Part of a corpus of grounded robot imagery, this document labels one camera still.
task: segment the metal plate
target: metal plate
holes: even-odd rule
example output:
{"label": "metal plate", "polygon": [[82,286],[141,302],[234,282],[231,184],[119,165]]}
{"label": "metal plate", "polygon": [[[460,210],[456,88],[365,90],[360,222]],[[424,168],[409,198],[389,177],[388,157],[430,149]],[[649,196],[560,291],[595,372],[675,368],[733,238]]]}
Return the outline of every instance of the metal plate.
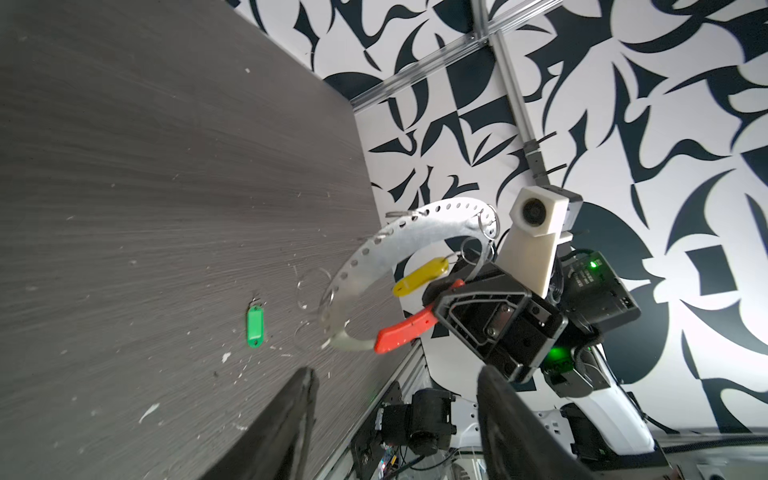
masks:
{"label": "metal plate", "polygon": [[342,265],[323,294],[319,321],[329,337],[327,344],[349,351],[372,349],[375,340],[354,339],[345,330],[357,298],[379,278],[391,275],[398,262],[446,238],[474,237],[482,245],[481,258],[487,258],[488,238],[498,236],[497,219],[486,202],[457,197],[412,210],[384,226]]}

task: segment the white speck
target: white speck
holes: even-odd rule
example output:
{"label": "white speck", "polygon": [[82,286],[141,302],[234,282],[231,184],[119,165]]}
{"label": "white speck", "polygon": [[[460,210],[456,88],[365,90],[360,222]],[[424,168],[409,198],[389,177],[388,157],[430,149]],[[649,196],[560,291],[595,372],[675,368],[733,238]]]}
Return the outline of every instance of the white speck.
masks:
{"label": "white speck", "polygon": [[144,414],[141,416],[141,418],[139,419],[139,423],[141,423],[141,421],[144,420],[144,417],[146,417],[150,413],[152,413],[155,410],[157,410],[157,407],[159,407],[159,406],[160,406],[159,403],[153,403],[152,406],[150,408],[148,408],[147,411],[144,412]]}

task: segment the yellow key tag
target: yellow key tag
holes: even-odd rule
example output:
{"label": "yellow key tag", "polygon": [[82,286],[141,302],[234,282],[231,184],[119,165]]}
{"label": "yellow key tag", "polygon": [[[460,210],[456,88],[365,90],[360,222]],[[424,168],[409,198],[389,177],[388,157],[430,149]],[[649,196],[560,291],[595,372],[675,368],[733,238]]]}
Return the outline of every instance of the yellow key tag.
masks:
{"label": "yellow key tag", "polygon": [[392,293],[394,293],[395,296],[406,296],[421,285],[431,282],[444,273],[447,273],[448,268],[448,257],[433,258],[416,270],[413,270],[410,275],[403,277],[402,280],[395,284]]}

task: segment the green key tag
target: green key tag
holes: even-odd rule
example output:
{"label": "green key tag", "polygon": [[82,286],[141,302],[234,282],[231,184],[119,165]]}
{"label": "green key tag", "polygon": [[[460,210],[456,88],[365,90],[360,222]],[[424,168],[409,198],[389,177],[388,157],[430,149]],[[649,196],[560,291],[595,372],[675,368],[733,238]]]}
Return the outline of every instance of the green key tag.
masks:
{"label": "green key tag", "polygon": [[248,346],[257,349],[264,341],[264,308],[254,299],[248,306],[245,319],[245,335]]}

